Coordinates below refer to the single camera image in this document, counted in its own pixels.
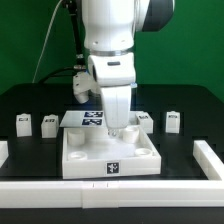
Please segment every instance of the black tabletop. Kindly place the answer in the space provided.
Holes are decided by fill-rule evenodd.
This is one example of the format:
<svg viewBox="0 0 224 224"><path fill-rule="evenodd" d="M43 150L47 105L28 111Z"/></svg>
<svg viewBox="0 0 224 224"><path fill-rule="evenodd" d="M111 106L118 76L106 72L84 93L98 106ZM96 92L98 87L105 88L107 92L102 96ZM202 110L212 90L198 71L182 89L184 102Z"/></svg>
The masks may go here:
<svg viewBox="0 0 224 224"><path fill-rule="evenodd" d="M62 128L56 139L41 138L41 122L49 114L67 110L102 110L100 98L90 96L80 105L68 84L23 84L0 96L0 140L7 140L9 158L0 169L0 181L62 180ZM133 90L132 110L145 111L154 120L148 135L162 156L160 175L107 180L192 180L206 176L192 156L194 140L206 140L224 159L224 104L206 88L193 85L139 85ZM168 111L181 113L180 134L165 133ZM16 137L16 115L32 117L31 137ZM119 209L0 209L0 223L223 223L223 208Z"/></svg>

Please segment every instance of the green wall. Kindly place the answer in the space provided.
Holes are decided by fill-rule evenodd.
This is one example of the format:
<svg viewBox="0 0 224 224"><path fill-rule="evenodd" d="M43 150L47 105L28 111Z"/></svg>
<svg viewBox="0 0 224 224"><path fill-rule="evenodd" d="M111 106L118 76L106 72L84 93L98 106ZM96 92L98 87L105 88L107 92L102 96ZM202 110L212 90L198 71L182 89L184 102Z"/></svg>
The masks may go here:
<svg viewBox="0 0 224 224"><path fill-rule="evenodd" d="M0 93L32 81L57 2L1 0ZM202 85L224 101L223 9L223 0L176 0L174 17L162 31L137 33L138 83ZM70 18L60 8L38 79L73 64L75 44Z"/></svg>

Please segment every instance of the small white block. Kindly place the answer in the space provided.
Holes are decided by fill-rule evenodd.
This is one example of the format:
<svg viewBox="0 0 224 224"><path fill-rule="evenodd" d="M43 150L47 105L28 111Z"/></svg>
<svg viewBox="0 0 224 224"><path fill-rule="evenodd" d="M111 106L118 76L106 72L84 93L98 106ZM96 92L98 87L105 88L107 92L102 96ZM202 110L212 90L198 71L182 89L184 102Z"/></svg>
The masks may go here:
<svg viewBox="0 0 224 224"><path fill-rule="evenodd" d="M31 115L21 114L16 116L17 137L32 136Z"/></svg>
<svg viewBox="0 0 224 224"><path fill-rule="evenodd" d="M153 120L146 112L137 112L137 123L143 128L147 134L153 133Z"/></svg>
<svg viewBox="0 0 224 224"><path fill-rule="evenodd" d="M41 124L42 138L56 138L59 128L58 116L45 116Z"/></svg>
<svg viewBox="0 0 224 224"><path fill-rule="evenodd" d="M0 141L0 168L8 158L8 144L6 141Z"/></svg>
<svg viewBox="0 0 224 224"><path fill-rule="evenodd" d="M166 133L180 132L180 113L171 111L166 113Z"/></svg>

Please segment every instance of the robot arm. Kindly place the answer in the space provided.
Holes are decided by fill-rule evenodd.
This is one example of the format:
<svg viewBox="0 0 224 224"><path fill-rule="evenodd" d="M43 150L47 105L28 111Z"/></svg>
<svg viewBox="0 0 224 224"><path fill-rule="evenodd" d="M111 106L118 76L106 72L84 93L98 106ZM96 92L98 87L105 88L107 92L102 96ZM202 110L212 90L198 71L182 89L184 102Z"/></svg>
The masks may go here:
<svg viewBox="0 0 224 224"><path fill-rule="evenodd" d="M98 83L108 129L129 121L135 82L135 31L160 30L172 17L174 0L79 0L89 50L88 70Z"/></svg>

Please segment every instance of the cable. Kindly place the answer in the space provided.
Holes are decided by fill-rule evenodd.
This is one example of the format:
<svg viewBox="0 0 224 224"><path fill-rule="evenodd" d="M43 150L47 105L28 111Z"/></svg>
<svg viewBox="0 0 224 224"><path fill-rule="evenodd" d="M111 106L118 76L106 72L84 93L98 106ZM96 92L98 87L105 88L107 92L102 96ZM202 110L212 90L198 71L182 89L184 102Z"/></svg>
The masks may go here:
<svg viewBox="0 0 224 224"><path fill-rule="evenodd" d="M52 78L52 77L72 76L72 75L57 75L58 73L64 72L64 71L75 71L75 69L74 69L74 67L66 67L66 68L57 69L57 70L51 72L46 77L42 78L38 83L43 84L46 80L48 80L49 78Z"/></svg>
<svg viewBox="0 0 224 224"><path fill-rule="evenodd" d="M81 67L81 68L74 68L74 67L59 68L59 69L51 72L50 74L48 74L44 78L42 78L38 83L39 84L44 84L44 82L47 81L49 78L54 78L54 77L74 76L74 73L72 73L70 75L58 74L58 73L65 72L65 71L73 71L73 72L75 72L75 74L77 74L78 72L86 71L86 69L84 67Z"/></svg>
<svg viewBox="0 0 224 224"><path fill-rule="evenodd" d="M37 67L36 67L36 70L35 70L35 73L34 73L34 76L33 76L33 81L32 83L35 83L35 80L36 80L36 76L37 76L37 73L38 73L38 69L40 67L40 63L41 63L41 60L42 60L42 57L44 55L44 51L45 51L45 48L47 46L47 42L48 42L48 38L49 38L49 35L50 35L50 32L51 32L51 28L52 28L52 25L53 25L53 22L54 22L54 19L55 19L55 16L57 14L57 11L58 11L58 8L60 6L60 4L62 3L63 0L60 0L58 2L58 4L56 5L55 7L55 10L53 12L53 15L51 17L51 21L50 21L50 24L49 24L49 27L48 27L48 30L47 30L47 34L46 34L46 37L45 37L45 41L44 41L44 45L43 45L43 48L42 48L42 51L41 51L41 54L40 54L40 58L38 60L38 63L37 63Z"/></svg>

